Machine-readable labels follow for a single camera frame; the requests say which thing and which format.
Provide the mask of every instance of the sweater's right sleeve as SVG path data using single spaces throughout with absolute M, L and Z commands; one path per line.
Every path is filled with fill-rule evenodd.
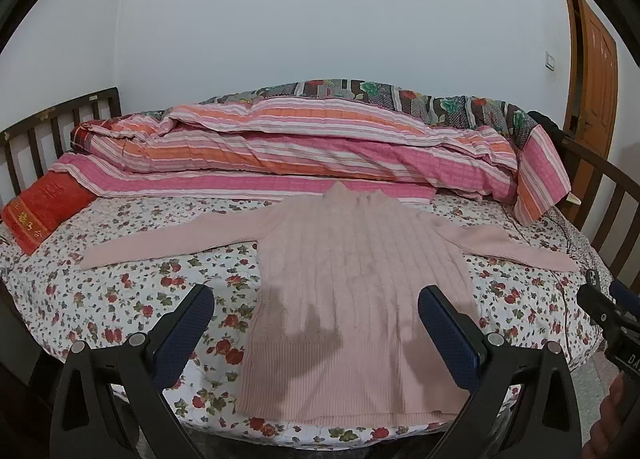
M 463 228 L 434 214 L 422 212 L 421 215 L 428 217 L 438 235 L 458 246 L 464 253 L 505 259 L 553 271 L 578 271 L 578 265 L 566 253 L 517 243 L 510 239 L 501 226 L 480 224 Z
M 185 224 L 113 239 L 88 248 L 80 269 L 116 262 L 187 255 L 246 241 L 259 241 L 282 220 L 281 204 L 233 212 L 208 213 Z

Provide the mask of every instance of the wooden bed rail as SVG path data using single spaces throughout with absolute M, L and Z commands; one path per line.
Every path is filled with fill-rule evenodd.
M 36 127 L 44 122 L 50 123 L 56 156 L 60 157 L 64 153 L 64 149 L 62 143 L 62 129 L 60 129 L 58 118 L 62 114 L 71 113 L 74 118 L 74 124 L 77 126 L 80 124 L 80 108 L 83 106 L 90 106 L 92 108 L 94 119 L 100 119 L 98 102 L 109 103 L 109 113 L 111 118 L 122 115 L 118 89 L 116 87 L 111 87 L 111 89 L 104 89 L 99 90 L 98 92 L 92 92 L 91 94 L 85 94 L 79 98 L 68 100 L 68 102 L 60 103 L 60 105 L 50 106 L 49 108 L 41 110 L 22 121 L 12 124 L 4 129 L 4 131 L 0 132 L 0 147 L 4 148 L 4 156 L 9 170 L 9 177 L 11 178 L 11 184 L 16 195 L 20 194 L 21 189 L 18 174 L 15 169 L 14 156 L 11 152 L 11 140 L 20 135 L 27 135 L 29 148 L 31 150 L 33 168 L 36 172 L 36 176 L 42 177 L 46 168 L 42 165 L 43 158 L 40 154 L 40 150 L 38 149 L 38 140 L 36 138 L 35 131 Z
M 569 137 L 565 137 L 562 140 L 562 145 L 567 151 L 564 158 L 564 165 L 567 169 L 567 174 L 569 174 L 571 182 L 574 181 L 578 165 L 581 160 L 593 167 L 593 173 L 591 174 L 587 190 L 584 194 L 584 198 L 582 199 L 582 204 L 580 205 L 574 219 L 574 226 L 576 228 L 581 230 L 584 226 L 584 223 L 591 211 L 591 207 L 593 206 L 593 201 L 598 193 L 602 177 L 606 176 L 616 184 L 613 195 L 609 200 L 607 211 L 600 221 L 596 235 L 593 237 L 593 241 L 591 242 L 591 246 L 593 246 L 596 251 L 600 251 L 607 235 L 609 235 L 609 231 L 611 230 L 613 222 L 618 215 L 620 204 L 622 204 L 625 193 L 631 195 L 631 197 L 638 202 L 636 213 L 629 225 L 628 231 L 626 232 L 625 239 L 613 259 L 613 262 L 609 266 L 611 274 L 617 278 L 629 258 L 629 255 L 631 255 L 631 251 L 638 239 L 638 235 L 640 235 L 640 185 L 622 170 L 613 166 L 609 161 L 601 158 L 599 155 L 591 152 L 591 150 L 576 143 Z M 629 289 L 636 294 L 640 293 L 640 272 L 636 275 L 636 278 Z

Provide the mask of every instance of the silver screw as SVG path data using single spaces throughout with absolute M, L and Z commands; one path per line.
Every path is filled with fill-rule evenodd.
M 560 354 L 562 352 L 562 347 L 558 342 L 550 341 L 546 344 L 546 347 L 553 352 L 553 354 Z
M 496 347 L 500 347 L 504 343 L 504 338 L 498 333 L 488 334 L 486 340 Z
M 82 351 L 84 351 L 85 346 L 86 344 L 82 340 L 80 340 L 79 342 L 74 342 L 74 344 L 71 346 L 71 352 L 73 352 L 73 354 L 81 353 Z
M 138 347 L 142 345 L 146 340 L 145 333 L 135 333 L 129 337 L 129 345 L 132 347 Z

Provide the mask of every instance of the floral bed sheet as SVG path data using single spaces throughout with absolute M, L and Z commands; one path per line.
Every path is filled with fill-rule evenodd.
M 27 257 L 0 226 L 0 275 L 38 343 L 64 360 L 78 339 L 94 347 L 123 342 L 148 331 L 172 311 L 194 283 L 206 283 L 216 296 L 216 313 L 176 384 L 164 396 L 185 425 L 236 439 L 307 449 L 360 447 L 442 430 L 438 425 L 380 428 L 325 428 L 295 421 L 265 421 L 236 412 L 247 329 L 257 301 L 260 271 L 255 243 L 216 248 L 171 259 L 129 262 L 80 271 L 89 245 L 168 224 L 187 222 L 205 212 L 262 207 L 269 201 L 191 198 L 98 198 L 61 226 Z M 577 305 L 584 270 L 596 267 L 603 289 L 610 274 L 588 240 L 556 208 L 524 228 L 510 208 L 494 201 L 471 201 L 448 192 L 416 206 L 453 222 L 498 224 L 510 237 L 531 246 L 567 252 L 580 273 L 556 273 L 512 262 L 466 255 L 478 301 L 478 325 L 498 331 L 513 345 L 540 347 L 558 341 L 575 368 L 601 341 Z M 505 403 L 513 402 L 517 387 Z

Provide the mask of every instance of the human hand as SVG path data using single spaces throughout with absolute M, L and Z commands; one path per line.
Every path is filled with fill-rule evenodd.
M 600 404 L 600 420 L 593 424 L 590 439 L 582 447 L 582 459 L 601 457 L 620 431 L 620 420 L 616 413 L 616 405 L 622 399 L 622 373 L 611 383 L 609 395 Z

